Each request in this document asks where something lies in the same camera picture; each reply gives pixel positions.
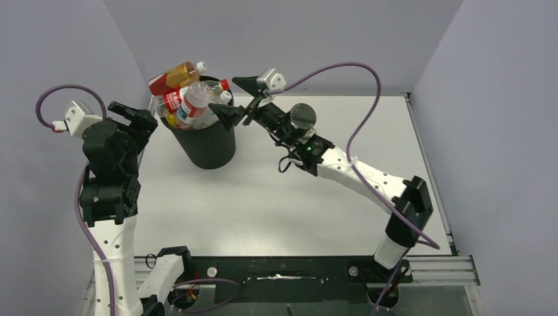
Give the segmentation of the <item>clear bottle red blue label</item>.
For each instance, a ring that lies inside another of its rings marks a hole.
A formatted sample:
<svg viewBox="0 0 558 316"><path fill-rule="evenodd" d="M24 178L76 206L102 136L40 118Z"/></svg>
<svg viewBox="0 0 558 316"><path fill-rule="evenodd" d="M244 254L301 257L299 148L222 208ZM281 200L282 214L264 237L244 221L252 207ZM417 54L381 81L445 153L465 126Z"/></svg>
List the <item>clear bottle red blue label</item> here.
<svg viewBox="0 0 558 316"><path fill-rule="evenodd" d="M175 114L175 125L179 130L190 130L205 112L213 98L213 91L206 82L194 82L178 90L180 102Z"/></svg>

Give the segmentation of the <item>yellow honey pomelo drink bottle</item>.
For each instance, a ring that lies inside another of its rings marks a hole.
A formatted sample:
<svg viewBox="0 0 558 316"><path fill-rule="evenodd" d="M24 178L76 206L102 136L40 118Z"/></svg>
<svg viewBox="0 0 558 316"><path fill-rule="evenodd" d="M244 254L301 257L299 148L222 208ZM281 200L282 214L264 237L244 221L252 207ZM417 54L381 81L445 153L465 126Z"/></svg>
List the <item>yellow honey pomelo drink bottle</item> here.
<svg viewBox="0 0 558 316"><path fill-rule="evenodd" d="M172 127L176 128L176 115L173 113L169 113L165 116L165 120L167 123Z"/></svg>

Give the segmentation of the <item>black plastic waste bin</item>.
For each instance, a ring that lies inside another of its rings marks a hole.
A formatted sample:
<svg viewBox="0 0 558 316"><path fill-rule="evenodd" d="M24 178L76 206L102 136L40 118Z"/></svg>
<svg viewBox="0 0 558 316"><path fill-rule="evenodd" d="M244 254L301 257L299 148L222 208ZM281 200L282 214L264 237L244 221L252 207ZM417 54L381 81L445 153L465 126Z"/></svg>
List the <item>black plastic waste bin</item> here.
<svg viewBox="0 0 558 316"><path fill-rule="evenodd" d="M233 95L230 88L225 97L231 97L228 104L220 101L219 104L233 105ZM225 130L216 115L209 109L199 117L190 130L172 128L165 117L160 117L161 122L171 131L190 161L201 169L218 169L226 165L236 152L236 139L233 130Z"/></svg>

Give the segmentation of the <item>gold red tea bottle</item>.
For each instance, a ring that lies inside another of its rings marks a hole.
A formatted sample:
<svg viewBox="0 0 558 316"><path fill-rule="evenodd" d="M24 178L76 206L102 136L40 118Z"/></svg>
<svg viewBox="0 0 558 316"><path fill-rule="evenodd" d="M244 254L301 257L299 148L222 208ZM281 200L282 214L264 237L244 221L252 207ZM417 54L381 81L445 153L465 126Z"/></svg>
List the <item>gold red tea bottle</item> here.
<svg viewBox="0 0 558 316"><path fill-rule="evenodd" d="M152 95L164 95L172 90L177 90L199 81L202 74L207 71L204 61L192 63L186 61L148 81Z"/></svg>

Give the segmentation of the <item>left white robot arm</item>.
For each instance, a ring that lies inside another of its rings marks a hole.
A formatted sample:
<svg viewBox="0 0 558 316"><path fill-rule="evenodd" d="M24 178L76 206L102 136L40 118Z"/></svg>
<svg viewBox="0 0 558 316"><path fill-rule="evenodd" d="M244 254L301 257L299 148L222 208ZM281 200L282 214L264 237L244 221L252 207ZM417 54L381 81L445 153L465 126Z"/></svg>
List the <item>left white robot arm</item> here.
<svg viewBox="0 0 558 316"><path fill-rule="evenodd" d="M141 185L138 156L158 127L148 110L113 101L108 110L129 121L105 118L87 127L82 150L88 163L74 204L93 248L95 315L164 315L177 280L194 276L187 246L163 248L141 286L136 284L134 231Z"/></svg>

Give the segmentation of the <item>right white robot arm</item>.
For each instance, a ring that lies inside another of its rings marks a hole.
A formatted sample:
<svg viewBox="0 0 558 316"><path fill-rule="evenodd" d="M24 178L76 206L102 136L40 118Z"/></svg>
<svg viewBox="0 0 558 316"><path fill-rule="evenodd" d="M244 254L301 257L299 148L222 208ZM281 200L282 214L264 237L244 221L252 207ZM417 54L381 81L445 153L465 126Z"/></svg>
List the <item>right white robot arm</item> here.
<svg viewBox="0 0 558 316"><path fill-rule="evenodd" d="M288 112L273 103L256 77L235 77L233 83L253 94L247 107L210 103L211 111L227 130L251 122L263 127L275 145L287 149L289 165L316 177L337 182L361 194L390 214L385 237L370 262L371 275L380 281L396 272L402 257L423 237L433 206L424 179L392 176L350 156L347 151L319 136L317 114L306 103L295 104Z"/></svg>

